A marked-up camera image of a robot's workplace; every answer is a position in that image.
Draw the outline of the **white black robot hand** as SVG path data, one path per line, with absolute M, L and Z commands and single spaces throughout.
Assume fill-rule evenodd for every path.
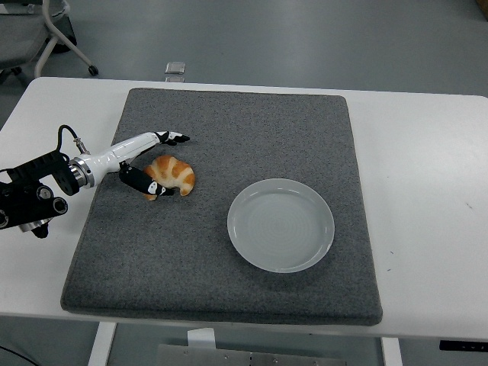
M 93 188 L 109 173 L 136 191 L 148 195 L 172 195 L 143 171 L 130 166 L 138 156 L 160 144 L 176 145 L 190 140 L 189 136 L 172 131 L 147 132 L 116 143 L 98 154 L 83 151 L 69 162 L 69 167 L 80 187 Z

